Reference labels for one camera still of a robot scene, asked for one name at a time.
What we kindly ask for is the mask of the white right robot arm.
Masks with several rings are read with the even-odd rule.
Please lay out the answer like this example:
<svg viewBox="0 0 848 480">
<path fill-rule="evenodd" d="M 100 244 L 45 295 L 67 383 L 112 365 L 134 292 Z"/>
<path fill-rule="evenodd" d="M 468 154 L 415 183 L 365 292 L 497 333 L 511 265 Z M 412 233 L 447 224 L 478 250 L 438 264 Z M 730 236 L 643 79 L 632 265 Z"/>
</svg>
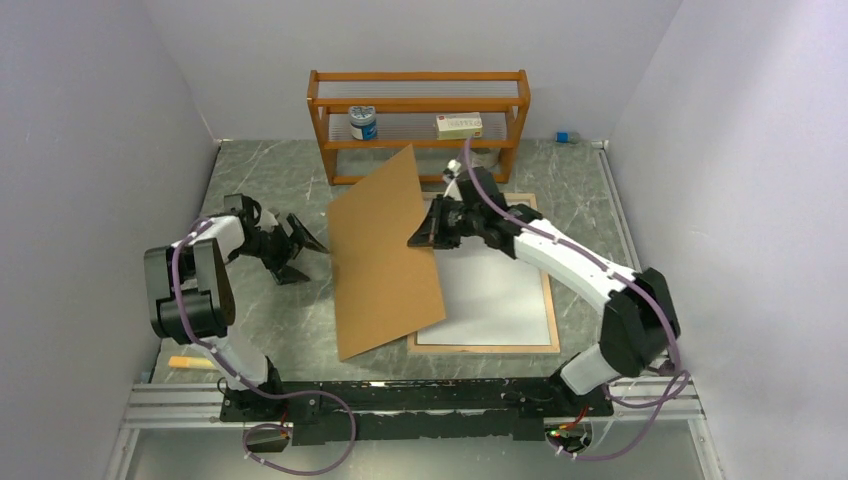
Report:
<svg viewBox="0 0 848 480">
<path fill-rule="evenodd" d="M 542 213 L 510 204 L 482 167 L 448 170 L 448 186 L 408 238 L 411 248 L 451 250 L 475 237 L 507 257 L 551 275 L 601 315 L 599 340 L 562 364 L 550 380 L 553 408 L 572 415 L 589 393 L 639 376 L 663 352 L 679 358 L 679 321 L 665 276 L 608 260 L 559 231 Z"/>
</svg>

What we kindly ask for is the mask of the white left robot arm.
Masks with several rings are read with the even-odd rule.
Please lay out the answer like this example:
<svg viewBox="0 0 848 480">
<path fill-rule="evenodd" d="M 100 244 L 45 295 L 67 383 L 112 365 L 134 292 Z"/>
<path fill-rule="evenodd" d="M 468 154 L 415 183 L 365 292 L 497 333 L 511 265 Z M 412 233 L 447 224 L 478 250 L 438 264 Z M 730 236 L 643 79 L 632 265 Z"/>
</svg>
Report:
<svg viewBox="0 0 848 480">
<path fill-rule="evenodd" d="M 304 250 L 328 251 L 296 215 L 281 219 L 252 197 L 231 194 L 222 212 L 196 220 L 182 239 L 144 254 L 154 333 L 199 351 L 231 391 L 249 391 L 246 405 L 262 420 L 277 418 L 287 395 L 272 362 L 236 325 L 227 265 L 251 257 L 278 285 L 305 283 L 309 276 L 290 264 Z"/>
</svg>

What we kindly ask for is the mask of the brown backing board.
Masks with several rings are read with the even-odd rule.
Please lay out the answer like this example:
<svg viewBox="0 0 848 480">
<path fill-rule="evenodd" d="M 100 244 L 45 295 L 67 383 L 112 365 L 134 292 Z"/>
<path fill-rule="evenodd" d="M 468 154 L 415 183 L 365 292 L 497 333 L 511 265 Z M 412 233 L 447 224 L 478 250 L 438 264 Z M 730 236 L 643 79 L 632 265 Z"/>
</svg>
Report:
<svg viewBox="0 0 848 480">
<path fill-rule="evenodd" d="M 407 245 L 425 215 L 411 146 L 329 203 L 340 360 L 445 319 L 433 251 Z"/>
</svg>

